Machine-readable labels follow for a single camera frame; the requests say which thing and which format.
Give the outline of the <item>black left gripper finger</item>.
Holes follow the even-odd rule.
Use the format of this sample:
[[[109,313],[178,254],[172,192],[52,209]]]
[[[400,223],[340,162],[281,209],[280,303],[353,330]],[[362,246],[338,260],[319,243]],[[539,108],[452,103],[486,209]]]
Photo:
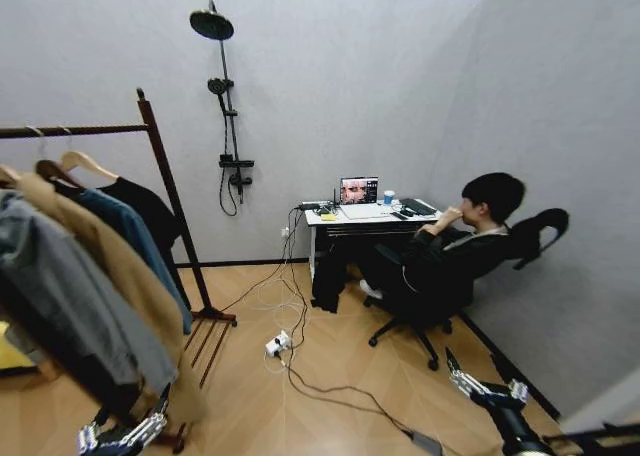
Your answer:
[[[122,449],[144,449],[167,425],[166,408],[171,385],[163,390],[157,404],[145,419],[121,439]]]
[[[91,452],[99,447],[98,437],[101,427],[109,418],[109,411],[102,407],[92,421],[82,426],[77,433],[77,449],[79,452]]]

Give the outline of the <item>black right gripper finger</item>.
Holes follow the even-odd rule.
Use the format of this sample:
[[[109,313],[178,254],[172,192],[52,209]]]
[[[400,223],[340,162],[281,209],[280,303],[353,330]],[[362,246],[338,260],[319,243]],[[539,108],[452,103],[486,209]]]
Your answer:
[[[488,395],[490,393],[488,387],[461,369],[449,347],[445,348],[445,354],[450,380],[463,394],[470,397],[472,393],[477,393],[478,395]]]
[[[513,366],[506,359],[498,355],[492,355],[491,360],[498,374],[506,383],[510,396],[513,399],[526,404],[529,396],[528,386],[518,379],[516,370]]]

